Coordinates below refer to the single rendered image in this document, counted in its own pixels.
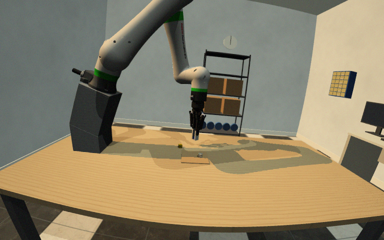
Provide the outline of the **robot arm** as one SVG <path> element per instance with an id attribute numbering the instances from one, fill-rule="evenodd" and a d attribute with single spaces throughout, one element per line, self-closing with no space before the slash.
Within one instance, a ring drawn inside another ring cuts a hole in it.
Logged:
<path id="1" fill-rule="evenodd" d="M 107 94 L 116 94 L 117 81 L 141 47 L 164 25 L 171 51 L 173 76 L 179 84 L 191 84 L 190 100 L 207 101 L 210 72 L 203 66 L 190 67 L 187 57 L 183 8 L 193 0 L 152 0 L 136 17 L 104 41 L 92 70 L 72 72 L 80 81 Z"/>

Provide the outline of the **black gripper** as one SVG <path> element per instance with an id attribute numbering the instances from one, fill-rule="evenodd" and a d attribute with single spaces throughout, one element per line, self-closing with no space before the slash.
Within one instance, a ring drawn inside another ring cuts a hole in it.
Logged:
<path id="1" fill-rule="evenodd" d="M 203 113 L 205 102 L 191 102 L 190 127 L 192 127 L 191 139 L 199 140 L 199 131 L 202 130 L 206 115 Z"/>

